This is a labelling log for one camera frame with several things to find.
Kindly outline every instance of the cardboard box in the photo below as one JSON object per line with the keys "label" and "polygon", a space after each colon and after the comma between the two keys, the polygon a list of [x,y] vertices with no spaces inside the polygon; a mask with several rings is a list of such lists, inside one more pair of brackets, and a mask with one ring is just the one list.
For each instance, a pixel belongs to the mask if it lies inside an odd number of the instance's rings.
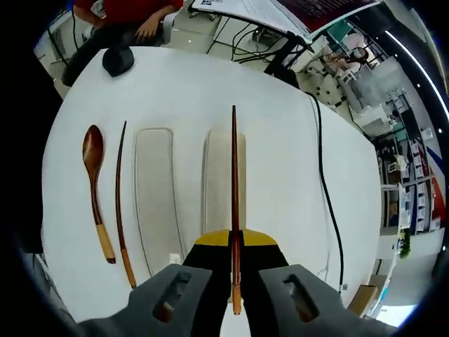
{"label": "cardboard box", "polygon": [[349,304],[348,310],[351,310],[359,317],[365,316],[370,304],[375,299],[376,293],[376,286],[361,285],[352,299],[351,304]]}

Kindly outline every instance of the wooden spoon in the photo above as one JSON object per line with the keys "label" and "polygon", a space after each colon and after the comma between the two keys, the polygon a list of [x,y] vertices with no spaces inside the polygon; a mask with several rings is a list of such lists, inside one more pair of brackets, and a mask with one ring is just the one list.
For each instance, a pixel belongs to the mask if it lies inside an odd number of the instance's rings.
{"label": "wooden spoon", "polygon": [[100,238],[101,248],[106,261],[115,263],[114,250],[112,249],[111,242],[107,236],[106,227],[101,219],[97,201],[97,180],[103,161],[103,137],[101,136],[100,129],[96,125],[92,125],[87,130],[86,136],[84,137],[83,160],[87,173],[89,174],[89,181],[91,182],[93,219],[96,224],[98,237]]}

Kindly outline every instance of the ceiling light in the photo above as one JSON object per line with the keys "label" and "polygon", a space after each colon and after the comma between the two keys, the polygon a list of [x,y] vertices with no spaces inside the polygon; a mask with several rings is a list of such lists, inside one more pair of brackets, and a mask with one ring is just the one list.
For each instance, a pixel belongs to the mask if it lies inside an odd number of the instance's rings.
{"label": "ceiling light", "polygon": [[449,111],[448,111],[448,108],[446,107],[446,105],[445,105],[445,103],[443,101],[443,97],[441,97],[441,94],[439,93],[438,89],[436,88],[435,83],[431,80],[429,74],[427,74],[426,70],[423,68],[421,63],[418,62],[416,57],[392,33],[390,33],[388,30],[386,30],[385,33],[390,37],[390,39],[395,41],[407,53],[407,55],[412,59],[412,61],[421,70],[423,75],[426,77],[427,81],[430,83],[430,86],[434,90],[435,95],[438,98],[438,100],[440,101],[441,107],[443,107],[443,110],[446,113],[446,117],[449,120]]}

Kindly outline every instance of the wooden handle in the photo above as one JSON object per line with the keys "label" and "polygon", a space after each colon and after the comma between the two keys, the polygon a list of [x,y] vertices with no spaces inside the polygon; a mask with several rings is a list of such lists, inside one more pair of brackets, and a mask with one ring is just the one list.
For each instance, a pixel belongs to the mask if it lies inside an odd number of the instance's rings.
{"label": "wooden handle", "polygon": [[126,248],[121,249],[121,257],[123,258],[123,264],[125,265],[125,271],[128,275],[128,281],[131,285],[131,288],[135,288],[135,278],[133,269],[131,269],[131,262],[129,261],[129,256]]}
{"label": "wooden handle", "polygon": [[234,315],[239,315],[241,313],[240,286],[232,286],[232,307],[234,309]]}
{"label": "wooden handle", "polygon": [[100,223],[99,225],[96,225],[96,228],[98,237],[100,238],[101,248],[103,250],[107,262],[115,263],[114,250],[112,249],[111,242],[109,240],[109,237],[107,236],[105,225]]}

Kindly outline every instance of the person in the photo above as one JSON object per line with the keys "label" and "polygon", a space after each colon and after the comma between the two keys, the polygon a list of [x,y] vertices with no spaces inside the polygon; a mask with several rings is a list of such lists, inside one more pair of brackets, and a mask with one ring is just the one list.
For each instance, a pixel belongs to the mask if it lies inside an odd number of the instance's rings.
{"label": "person", "polygon": [[100,49],[117,44],[157,45],[162,33],[159,23],[183,4],[182,0],[104,0],[106,16],[101,18],[91,10],[94,3],[95,0],[74,2],[74,14],[90,23],[95,31],[66,66],[62,75],[66,86],[73,85]]}

